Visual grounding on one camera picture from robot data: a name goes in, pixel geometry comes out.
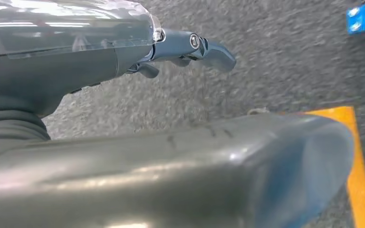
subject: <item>scratch mark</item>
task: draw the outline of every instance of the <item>scratch mark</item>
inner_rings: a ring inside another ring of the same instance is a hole
[[[228,130],[226,130],[226,129],[223,129],[223,131],[226,133],[226,135],[229,137],[229,138],[234,138],[233,137],[233,134],[230,132],[230,131],[228,131]]]
[[[175,149],[177,147],[177,145],[175,144],[173,135],[168,136],[167,141],[170,143],[170,145],[173,149]]]
[[[216,137],[216,132],[212,127],[205,126],[205,128],[208,129],[211,132],[211,135],[212,135],[213,138]]]

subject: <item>yellow line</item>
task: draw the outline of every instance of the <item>yellow line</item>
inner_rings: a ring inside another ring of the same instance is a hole
[[[353,211],[355,228],[365,228],[365,161],[357,131],[355,112],[352,107],[337,107],[307,114],[320,115],[345,124],[355,140],[355,160],[347,180],[347,191]]]

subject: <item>metal screw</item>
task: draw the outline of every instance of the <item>metal screw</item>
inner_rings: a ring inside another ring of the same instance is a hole
[[[199,48],[199,37],[198,37],[198,35],[191,34],[190,43],[191,43],[192,48],[198,49]]]
[[[348,12],[347,14],[348,14],[350,17],[354,17],[354,16],[356,16],[356,15],[359,13],[359,11],[360,11],[360,8],[355,7],[355,8],[353,8],[353,9],[349,10],[349,12]]]
[[[360,22],[356,22],[355,24],[353,24],[351,27],[350,27],[350,30],[351,31],[358,31],[359,28],[362,26],[362,24]]]

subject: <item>yellow floor tape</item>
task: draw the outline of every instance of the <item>yellow floor tape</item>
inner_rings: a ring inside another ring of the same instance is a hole
[[[308,112],[307,114],[331,118],[343,123],[352,131],[355,139],[355,161],[347,181],[347,191],[352,206],[355,228],[365,228],[365,161],[354,109],[352,107],[337,107]]]

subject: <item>gray carpet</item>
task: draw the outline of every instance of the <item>gray carpet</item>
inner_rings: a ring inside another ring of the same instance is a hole
[[[164,27],[224,43],[230,74],[158,64],[156,79],[124,76],[64,98],[45,119],[53,138],[156,131],[244,115],[251,108],[356,107],[365,153],[365,34],[346,34],[345,0],[142,0]],[[352,228],[343,189],[308,227]]]

